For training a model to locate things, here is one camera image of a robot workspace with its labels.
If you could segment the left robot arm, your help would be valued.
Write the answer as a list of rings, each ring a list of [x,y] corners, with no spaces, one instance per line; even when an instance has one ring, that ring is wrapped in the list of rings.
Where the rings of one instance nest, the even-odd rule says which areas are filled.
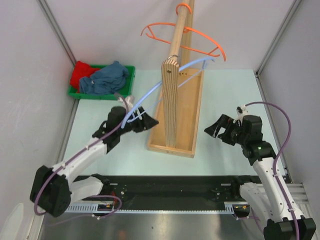
[[[52,167],[43,165],[38,168],[29,197],[37,216],[59,217],[76,201],[92,196],[105,200],[110,196],[111,188],[102,176],[93,174],[84,180],[76,179],[94,161],[107,155],[120,142],[122,135],[144,132],[159,124],[142,107],[125,119],[127,112],[123,106],[113,107],[107,120],[101,123],[83,149]]]

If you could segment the red t shirt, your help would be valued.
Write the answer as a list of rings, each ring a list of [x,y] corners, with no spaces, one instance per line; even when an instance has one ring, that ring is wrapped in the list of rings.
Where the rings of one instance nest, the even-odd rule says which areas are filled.
[[[90,66],[87,63],[82,61],[77,61],[75,67],[72,71],[69,84],[76,89],[76,92],[79,93],[79,82],[83,77],[90,77],[93,73],[98,71],[99,68]]]

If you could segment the blue t shirt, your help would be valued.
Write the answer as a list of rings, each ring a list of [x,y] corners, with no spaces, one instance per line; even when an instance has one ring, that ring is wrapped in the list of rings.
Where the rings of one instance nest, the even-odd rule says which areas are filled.
[[[114,61],[90,76],[80,78],[79,92],[96,96],[114,94],[125,86],[129,74],[130,72],[125,66],[118,61]]]

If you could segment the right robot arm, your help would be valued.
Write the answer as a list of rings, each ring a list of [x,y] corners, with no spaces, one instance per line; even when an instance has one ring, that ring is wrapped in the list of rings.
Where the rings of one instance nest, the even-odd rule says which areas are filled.
[[[230,188],[231,196],[249,204],[252,215],[260,221],[266,240],[310,240],[316,232],[315,221],[305,217],[293,199],[275,163],[272,145],[263,140],[262,119],[245,115],[233,119],[225,114],[204,132],[234,146],[240,145],[243,155],[257,173],[264,192],[249,176],[240,176]]]

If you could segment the light blue hanger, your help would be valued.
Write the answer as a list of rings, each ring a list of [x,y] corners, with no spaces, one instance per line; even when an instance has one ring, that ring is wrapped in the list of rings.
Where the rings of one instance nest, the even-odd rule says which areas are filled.
[[[202,62],[202,67],[200,69],[200,71],[203,71],[206,68],[206,62],[207,61],[213,61],[215,62],[215,57],[212,56],[208,56],[208,57],[203,57],[203,58],[198,58],[196,60],[190,61],[188,63],[186,63],[183,66],[180,66],[178,69],[178,72],[181,72],[197,63]],[[134,113],[135,110],[138,109],[138,107],[141,105],[141,103],[150,95],[152,94],[155,90],[157,90],[160,86],[162,85],[162,81],[159,81],[155,86],[153,86],[147,93],[145,93],[137,102],[135,105],[133,105],[133,107],[130,109],[130,111],[125,115],[122,124],[120,126],[121,129],[125,128],[126,123],[128,122],[130,116]]]

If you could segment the orange hanger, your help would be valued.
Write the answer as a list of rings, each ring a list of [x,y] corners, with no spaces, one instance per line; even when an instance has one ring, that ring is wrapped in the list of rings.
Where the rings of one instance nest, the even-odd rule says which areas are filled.
[[[169,55],[177,58],[177,54],[180,49],[186,51],[200,53],[206,56],[218,58],[222,57],[224,61],[227,60],[226,53],[221,45],[215,41],[212,37],[207,34],[194,29],[190,26],[193,23],[193,13],[194,9],[192,7],[193,0],[183,0],[175,7],[175,14],[177,16],[176,22],[154,22],[146,25],[142,31],[141,35],[146,35],[148,38],[170,45]],[[159,38],[156,36],[152,27],[155,26],[170,26],[174,28],[173,36],[170,41]],[[202,51],[191,47],[191,37],[192,34],[201,36],[211,42],[214,48],[210,51]]]

